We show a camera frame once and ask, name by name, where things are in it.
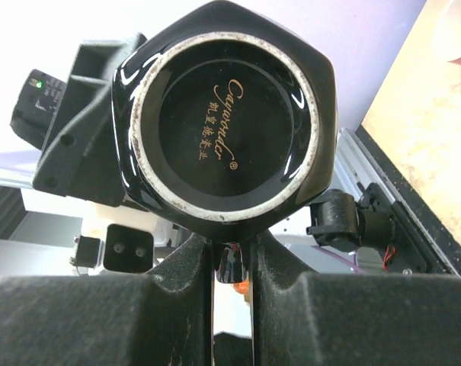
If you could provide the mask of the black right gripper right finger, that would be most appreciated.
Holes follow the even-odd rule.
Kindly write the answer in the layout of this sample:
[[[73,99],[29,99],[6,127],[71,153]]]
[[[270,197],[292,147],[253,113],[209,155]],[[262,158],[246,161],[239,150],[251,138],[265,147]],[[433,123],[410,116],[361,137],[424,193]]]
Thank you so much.
[[[250,241],[256,365],[461,365],[461,278],[320,274]]]

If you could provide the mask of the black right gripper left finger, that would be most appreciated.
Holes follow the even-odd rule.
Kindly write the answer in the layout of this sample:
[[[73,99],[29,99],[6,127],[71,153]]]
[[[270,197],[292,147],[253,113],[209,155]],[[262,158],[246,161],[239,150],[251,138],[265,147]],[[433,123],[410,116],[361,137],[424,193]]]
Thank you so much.
[[[0,365],[210,365],[211,248],[146,274],[0,278]]]

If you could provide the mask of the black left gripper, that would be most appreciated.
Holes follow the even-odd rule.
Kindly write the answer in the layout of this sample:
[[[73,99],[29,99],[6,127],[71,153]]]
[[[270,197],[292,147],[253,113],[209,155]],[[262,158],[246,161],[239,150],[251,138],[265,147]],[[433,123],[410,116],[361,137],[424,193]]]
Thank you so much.
[[[142,34],[83,41],[67,84],[31,70],[12,111],[10,128],[42,149],[32,180],[35,190],[121,205],[125,192],[114,139],[111,86],[117,67],[145,42]]]

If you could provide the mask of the black mug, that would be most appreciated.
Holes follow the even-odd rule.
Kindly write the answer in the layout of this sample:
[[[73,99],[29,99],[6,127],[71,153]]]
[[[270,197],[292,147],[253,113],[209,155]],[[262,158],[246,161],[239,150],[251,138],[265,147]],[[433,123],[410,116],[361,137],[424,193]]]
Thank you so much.
[[[236,3],[209,2],[138,47],[111,105],[128,197],[208,240],[221,282],[244,281],[251,239],[331,184],[331,61]]]

